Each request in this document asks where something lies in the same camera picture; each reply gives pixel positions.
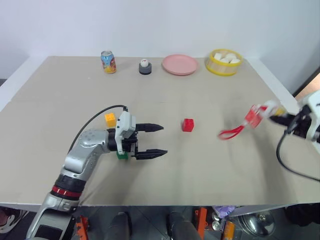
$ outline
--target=bolt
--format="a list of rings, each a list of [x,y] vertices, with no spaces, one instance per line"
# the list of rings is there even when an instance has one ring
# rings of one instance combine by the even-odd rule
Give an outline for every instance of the bolt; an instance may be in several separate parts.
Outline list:
[[[260,221],[265,221],[266,220],[266,216],[264,214],[259,214],[258,218],[260,219]]]

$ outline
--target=yellow basket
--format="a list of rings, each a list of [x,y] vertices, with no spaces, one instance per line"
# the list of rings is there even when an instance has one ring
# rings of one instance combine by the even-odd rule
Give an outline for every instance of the yellow basket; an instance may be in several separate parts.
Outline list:
[[[222,58],[224,58],[229,53],[233,53],[240,60],[240,62],[227,63],[227,62],[219,61],[214,58],[216,53],[222,54]],[[244,60],[243,57],[235,51],[232,51],[229,49],[216,49],[210,53],[210,56],[207,59],[205,66],[210,72],[214,74],[217,74],[220,76],[232,76],[237,73],[237,69],[242,64],[243,60]]]

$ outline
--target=green cube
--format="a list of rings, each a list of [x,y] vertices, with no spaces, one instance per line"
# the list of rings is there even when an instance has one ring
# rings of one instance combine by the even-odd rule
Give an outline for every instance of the green cube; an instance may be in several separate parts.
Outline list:
[[[116,156],[118,157],[118,159],[125,159],[128,160],[128,153],[125,152],[124,154],[119,154],[118,151],[116,151]]]

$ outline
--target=person's leg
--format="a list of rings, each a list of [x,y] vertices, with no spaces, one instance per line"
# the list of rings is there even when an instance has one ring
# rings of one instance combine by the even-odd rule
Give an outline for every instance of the person's leg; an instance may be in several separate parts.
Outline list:
[[[125,212],[119,212],[113,219],[108,228],[105,240],[129,240],[130,220]]]
[[[195,226],[185,220],[180,212],[173,211],[168,215],[167,226],[173,240],[201,240]]]
[[[24,210],[0,207],[0,234],[10,232],[27,213]]]

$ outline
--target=purple object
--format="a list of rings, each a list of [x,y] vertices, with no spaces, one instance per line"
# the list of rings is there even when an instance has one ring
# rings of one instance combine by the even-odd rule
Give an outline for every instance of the purple object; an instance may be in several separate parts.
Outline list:
[[[221,219],[228,216],[236,208],[236,206],[212,206],[212,207],[215,213]]]

